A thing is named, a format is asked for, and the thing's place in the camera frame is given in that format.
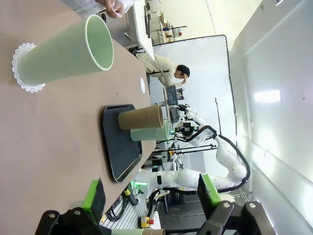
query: ceiling light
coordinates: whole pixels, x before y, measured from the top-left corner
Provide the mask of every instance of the ceiling light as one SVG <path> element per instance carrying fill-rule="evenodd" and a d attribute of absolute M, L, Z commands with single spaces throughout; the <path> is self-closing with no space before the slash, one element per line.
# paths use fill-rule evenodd
<path fill-rule="evenodd" d="M 264 92 L 256 92 L 254 93 L 254 99 L 256 102 L 261 103 L 274 103 L 280 102 L 280 91 L 272 90 L 272 91 L 264 91 Z"/>

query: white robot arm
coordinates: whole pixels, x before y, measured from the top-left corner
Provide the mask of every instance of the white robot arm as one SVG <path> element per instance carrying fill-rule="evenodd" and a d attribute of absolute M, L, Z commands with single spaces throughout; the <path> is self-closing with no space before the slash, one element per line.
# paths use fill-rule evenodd
<path fill-rule="evenodd" d="M 219 192 L 231 191 L 246 183 L 250 176 L 250 167 L 237 146 L 217 133 L 205 120 L 198 118 L 196 111 L 184 105 L 179 107 L 181 111 L 185 111 L 185 114 L 181 116 L 175 130 L 183 135 L 185 142 L 189 142 L 193 146 L 201 146 L 208 138 L 212 138 L 217 142 L 216 159 L 228 169 L 226 177 L 210 176 L 217 190 Z M 194 121 L 199 128 L 192 126 L 190 121 Z M 228 150 L 226 142 L 236 150 L 240 158 Z M 139 172 L 135 177 L 135 185 L 137 184 L 143 192 L 141 195 L 143 199 L 148 198 L 156 188 L 189 187 L 197 189 L 199 174 L 201 172 L 190 169 Z"/>

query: white backdrop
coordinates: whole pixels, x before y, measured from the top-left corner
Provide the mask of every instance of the white backdrop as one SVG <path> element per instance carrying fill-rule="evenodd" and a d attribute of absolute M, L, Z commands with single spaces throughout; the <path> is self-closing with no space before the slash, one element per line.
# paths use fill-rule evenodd
<path fill-rule="evenodd" d="M 226 37 L 206 37 L 164 44 L 154 47 L 154 52 L 172 59 L 177 64 L 189 67 L 190 77 L 183 85 L 185 88 L 183 95 L 186 100 L 181 100 L 179 103 L 188 103 L 198 111 L 199 117 L 218 130 L 216 98 L 219 105 L 222 134 L 235 142 L 235 116 L 229 83 Z M 152 104 L 164 100 L 163 86 L 157 78 L 151 78 L 150 88 Z M 215 176 L 227 174 L 227 170 L 217 163 L 215 151 L 205 151 L 204 162 L 206 173 Z"/>

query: person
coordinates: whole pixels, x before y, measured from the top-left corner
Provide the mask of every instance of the person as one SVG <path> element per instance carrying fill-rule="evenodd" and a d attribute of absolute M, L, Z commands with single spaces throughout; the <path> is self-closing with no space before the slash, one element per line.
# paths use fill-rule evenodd
<path fill-rule="evenodd" d="M 147 73 L 159 72 L 156 74 L 151 74 L 152 77 L 157 77 L 163 86 L 168 87 L 175 85 L 180 87 L 187 82 L 190 75 L 190 70 L 185 65 L 177 65 L 174 61 L 169 58 L 155 55 L 155 60 L 153 61 L 151 57 L 146 53 L 138 53 L 136 57 L 144 64 Z M 183 81 L 176 83 L 175 78 L 183 79 Z"/>
<path fill-rule="evenodd" d="M 106 9 L 107 15 L 114 19 L 123 17 L 133 5 L 134 1 L 135 0 L 61 0 L 61 2 L 84 18 Z"/>

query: brown tabletop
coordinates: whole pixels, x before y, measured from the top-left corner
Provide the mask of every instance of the brown tabletop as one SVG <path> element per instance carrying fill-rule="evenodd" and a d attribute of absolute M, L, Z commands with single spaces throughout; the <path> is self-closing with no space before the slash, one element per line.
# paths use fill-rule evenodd
<path fill-rule="evenodd" d="M 99 110 L 109 104 L 150 105 L 149 93 L 140 88 L 144 66 L 116 42 L 109 71 L 51 82 L 33 94 L 16 83 L 11 66 L 15 49 L 27 42 L 37 45 L 80 19 L 58 0 L 0 1 L 2 235 L 34 234 L 44 211 L 65 213 L 99 177 L 107 210 L 156 145 L 144 141 L 143 157 L 127 179 L 122 184 L 111 180 Z"/>

